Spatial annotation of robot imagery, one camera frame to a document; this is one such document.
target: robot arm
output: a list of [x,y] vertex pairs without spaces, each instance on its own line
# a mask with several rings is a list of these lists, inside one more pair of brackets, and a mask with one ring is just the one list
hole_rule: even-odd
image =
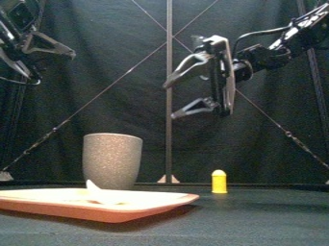
[[220,116],[233,112],[236,83],[247,81],[252,75],[264,69],[277,69],[299,57],[306,51],[316,47],[329,36],[329,3],[312,12],[296,18],[284,28],[281,38],[269,48],[256,44],[239,52],[235,60],[229,53],[229,43],[224,37],[213,36],[204,40],[196,49],[196,54],[204,54],[208,61],[199,59],[183,61],[175,74],[169,76],[164,85],[173,87],[191,79],[205,76],[212,79],[213,96],[195,100],[173,118],[180,118],[201,111],[215,111]]

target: small object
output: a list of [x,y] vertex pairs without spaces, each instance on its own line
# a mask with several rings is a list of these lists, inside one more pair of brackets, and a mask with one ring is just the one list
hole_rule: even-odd
[[213,172],[213,193],[228,193],[227,173],[223,170],[216,170]]
[[15,178],[13,177],[11,173],[7,171],[0,172],[0,182],[2,181],[13,181]]

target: speckled cup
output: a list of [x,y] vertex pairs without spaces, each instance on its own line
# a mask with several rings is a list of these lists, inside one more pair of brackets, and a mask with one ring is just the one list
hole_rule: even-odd
[[133,135],[84,137],[82,171],[101,188],[132,189],[138,179],[144,141]]

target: metal pole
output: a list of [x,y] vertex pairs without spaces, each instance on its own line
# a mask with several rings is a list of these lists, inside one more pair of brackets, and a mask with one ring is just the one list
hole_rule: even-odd
[[[299,14],[304,15],[307,13],[307,7],[306,7],[304,0],[298,0],[298,7],[299,7]],[[314,48],[308,51],[308,56],[310,56],[310,63],[311,63],[311,69],[312,69],[314,87],[315,87],[316,101],[318,101],[318,107],[319,107],[319,113],[320,113],[320,119],[322,119],[324,140],[326,140],[326,150],[327,150],[327,156],[328,156],[329,154],[329,116],[328,116],[324,89],[323,89],[322,78],[320,78],[320,71],[319,71],[319,66],[318,66],[316,53],[315,53]]]
[[[173,73],[173,0],[168,0],[168,76]],[[173,89],[168,89],[166,102],[166,183],[173,182]]]

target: paper cup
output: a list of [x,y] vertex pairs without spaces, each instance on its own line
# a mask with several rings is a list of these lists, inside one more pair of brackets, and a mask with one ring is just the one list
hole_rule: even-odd
[[138,179],[144,141],[133,135],[84,137],[82,171],[101,188],[132,189]]

